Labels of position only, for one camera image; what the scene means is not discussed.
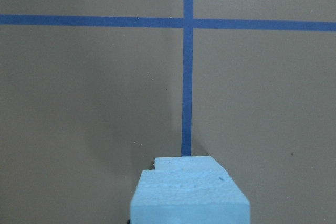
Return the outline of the light blue foam block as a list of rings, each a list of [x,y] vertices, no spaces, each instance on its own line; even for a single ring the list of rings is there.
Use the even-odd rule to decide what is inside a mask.
[[[250,203],[223,171],[144,170],[131,223],[250,223]]]
[[[156,157],[153,165],[152,171],[217,171],[228,175],[227,170],[210,156]]]

